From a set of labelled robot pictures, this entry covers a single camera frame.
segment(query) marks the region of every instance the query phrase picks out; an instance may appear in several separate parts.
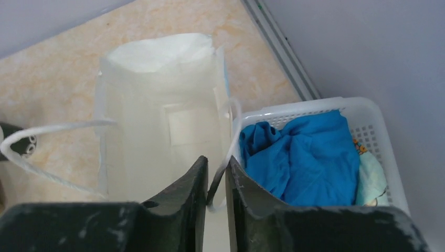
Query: black object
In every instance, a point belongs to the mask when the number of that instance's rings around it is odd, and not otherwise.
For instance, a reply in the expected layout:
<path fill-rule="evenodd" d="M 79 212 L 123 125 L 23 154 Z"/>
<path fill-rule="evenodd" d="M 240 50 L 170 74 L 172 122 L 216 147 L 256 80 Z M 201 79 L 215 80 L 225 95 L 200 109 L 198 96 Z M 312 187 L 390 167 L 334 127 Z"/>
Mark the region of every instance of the black object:
<path fill-rule="evenodd" d="M 201 156 L 184 176 L 142 204 L 17 205 L 0 218 L 0 251 L 200 252 L 207 176 L 208 161 Z"/>
<path fill-rule="evenodd" d="M 0 122 L 0 130 L 3 131 L 3 139 L 12 135 L 13 133 L 23 130 L 23 128 L 6 123 Z M 22 138 L 18 142 L 11 144 L 11 150 L 17 152 L 24 157 L 31 156 L 37 147 L 37 138 L 35 135 L 28 138 Z M 8 159 L 0 153 L 0 161 L 7 161 Z"/>
<path fill-rule="evenodd" d="M 231 158 L 226 171 L 231 251 L 429 251 L 393 207 L 291 207 Z"/>

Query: folded clothing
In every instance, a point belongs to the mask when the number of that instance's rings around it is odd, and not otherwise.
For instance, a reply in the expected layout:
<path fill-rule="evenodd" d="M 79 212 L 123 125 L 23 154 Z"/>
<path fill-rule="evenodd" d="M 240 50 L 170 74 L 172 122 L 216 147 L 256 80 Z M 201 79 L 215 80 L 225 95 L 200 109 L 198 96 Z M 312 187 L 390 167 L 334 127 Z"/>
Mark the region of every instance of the folded clothing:
<path fill-rule="evenodd" d="M 379 161 L 357 140 L 355 149 L 360 158 L 356 205 L 389 206 L 386 177 Z"/>
<path fill-rule="evenodd" d="M 298 117 L 282 130 L 267 122 L 244 128 L 247 174 L 293 206 L 349 206 L 358 185 L 359 156 L 338 110 Z"/>

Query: plastic basket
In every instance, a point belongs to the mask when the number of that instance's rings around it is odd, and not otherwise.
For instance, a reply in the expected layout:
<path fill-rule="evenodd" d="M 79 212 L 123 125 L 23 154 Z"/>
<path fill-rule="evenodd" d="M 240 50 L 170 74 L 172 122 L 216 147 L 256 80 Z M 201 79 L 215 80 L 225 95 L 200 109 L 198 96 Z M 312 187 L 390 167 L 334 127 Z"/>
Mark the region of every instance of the plastic basket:
<path fill-rule="evenodd" d="M 242 115 L 242 128 L 261 121 L 281 130 L 289 121 L 311 114 L 340 110 L 347 118 L 353 138 L 381 163 L 388 183 L 387 195 L 391 206 L 398 207 L 409 215 L 405 192 L 393 154 L 385 122 L 380 108 L 366 98 L 328 98 L 263 108 Z"/>

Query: paper bag handle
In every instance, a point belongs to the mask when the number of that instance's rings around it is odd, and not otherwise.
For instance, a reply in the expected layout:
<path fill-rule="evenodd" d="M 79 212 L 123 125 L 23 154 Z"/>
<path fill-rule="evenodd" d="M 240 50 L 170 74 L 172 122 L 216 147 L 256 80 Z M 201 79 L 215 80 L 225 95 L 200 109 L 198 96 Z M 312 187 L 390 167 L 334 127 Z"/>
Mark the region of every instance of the paper bag handle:
<path fill-rule="evenodd" d="M 228 106 L 228 110 L 230 112 L 231 112 L 230 104 L 232 104 L 233 107 L 235 107 L 237 121 L 236 121 L 236 124 L 234 127 L 233 139 L 230 144 L 229 151 L 227 152 L 227 155 L 221 162 L 221 165 L 219 166 L 219 168 L 216 170 L 216 173 L 215 173 L 215 176 L 211 183 L 210 189 L 207 193 L 207 200 L 206 200 L 207 209 L 209 209 L 209 211 L 213 212 L 213 213 L 224 209 L 227 205 L 227 198 L 224 197 L 224 200 L 222 201 L 222 203 L 218 207 L 215 207 L 213 205 L 213 198 L 215 197 L 216 190 L 218 189 L 219 183 L 221 182 L 222 176 L 224 175 L 224 171 L 226 170 L 227 166 L 229 165 L 230 158 L 232 157 L 232 155 L 234 154 L 234 152 L 236 150 L 238 140 L 239 140 L 239 135 L 241 133 L 241 123 L 242 123 L 241 122 L 241 104 L 239 103 L 239 101 L 236 98 L 231 97 L 226 103 L 226 106 Z"/>
<path fill-rule="evenodd" d="M 65 131 L 65 130 L 73 130 L 73 129 L 87 128 L 87 127 L 100 127 L 100 126 L 116 125 L 116 124 L 117 123 L 114 120 L 103 119 L 103 120 L 92 120 L 92 121 L 84 121 L 84 122 L 72 122 L 72 123 L 46 125 L 46 126 L 41 126 L 41 127 L 33 127 L 33 128 L 25 129 L 25 130 L 20 130 L 20 131 L 17 131 L 15 133 L 11 134 L 7 138 L 5 138 L 5 140 L 3 140 L 3 142 L 0 144 L 0 151 L 11 162 L 18 165 L 19 167 L 21 167 L 23 170 L 25 170 L 27 172 L 34 173 L 38 176 L 44 177 L 44 178 L 49 179 L 53 182 L 67 186 L 69 188 L 75 189 L 80 192 L 92 193 L 95 195 L 99 195 L 102 198 L 106 198 L 106 196 L 99 193 L 97 190 L 94 190 L 94 189 L 86 187 L 86 186 L 71 183 L 59 176 L 56 176 L 49 172 L 46 172 L 46 171 L 28 163 L 17 152 L 15 152 L 11 149 L 11 145 L 13 143 L 18 142 L 22 138 L 27 138 L 32 135 L 41 135 L 41 134 L 54 133 L 54 132 Z"/>

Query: white wall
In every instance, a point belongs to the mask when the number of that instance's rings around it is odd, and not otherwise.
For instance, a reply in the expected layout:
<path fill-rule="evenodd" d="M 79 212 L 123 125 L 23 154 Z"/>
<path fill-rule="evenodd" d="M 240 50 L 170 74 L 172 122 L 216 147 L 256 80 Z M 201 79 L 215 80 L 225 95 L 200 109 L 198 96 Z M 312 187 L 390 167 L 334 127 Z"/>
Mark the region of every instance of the white wall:
<path fill-rule="evenodd" d="M 133 0 L 0 0 L 0 59 Z"/>
<path fill-rule="evenodd" d="M 266 3 L 323 97 L 380 105 L 411 215 L 445 251 L 445 1 Z"/>

